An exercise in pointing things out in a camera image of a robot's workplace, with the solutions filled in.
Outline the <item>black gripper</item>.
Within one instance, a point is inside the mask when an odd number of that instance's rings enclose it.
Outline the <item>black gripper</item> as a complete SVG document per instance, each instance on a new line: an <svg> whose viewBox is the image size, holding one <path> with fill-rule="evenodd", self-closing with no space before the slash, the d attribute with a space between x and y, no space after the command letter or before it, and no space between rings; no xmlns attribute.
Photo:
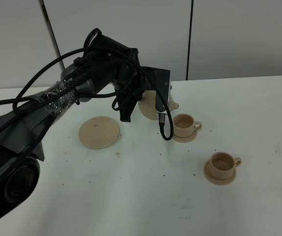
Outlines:
<svg viewBox="0 0 282 236"><path fill-rule="evenodd" d="M135 69L133 76L126 82L116 81L113 85L115 91L121 93L116 95L112 109L120 112L120 121L131 122L133 110L145 91L157 89L157 69L141 66Z"/></svg>

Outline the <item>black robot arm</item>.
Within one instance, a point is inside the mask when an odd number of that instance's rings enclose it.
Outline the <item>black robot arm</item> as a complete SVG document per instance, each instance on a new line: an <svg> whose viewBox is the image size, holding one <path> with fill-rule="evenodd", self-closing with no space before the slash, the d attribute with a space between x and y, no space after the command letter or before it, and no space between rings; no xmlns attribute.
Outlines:
<svg viewBox="0 0 282 236"><path fill-rule="evenodd" d="M73 105L92 98L106 98L101 90L108 84L114 92L113 108L120 120L129 122L148 81L147 69L138 59L138 50L107 36L87 37L81 53L45 91L25 96L26 88L14 99L11 112L0 116L0 219L26 200L34 191L39 162L44 160L42 139L49 128Z"/></svg>

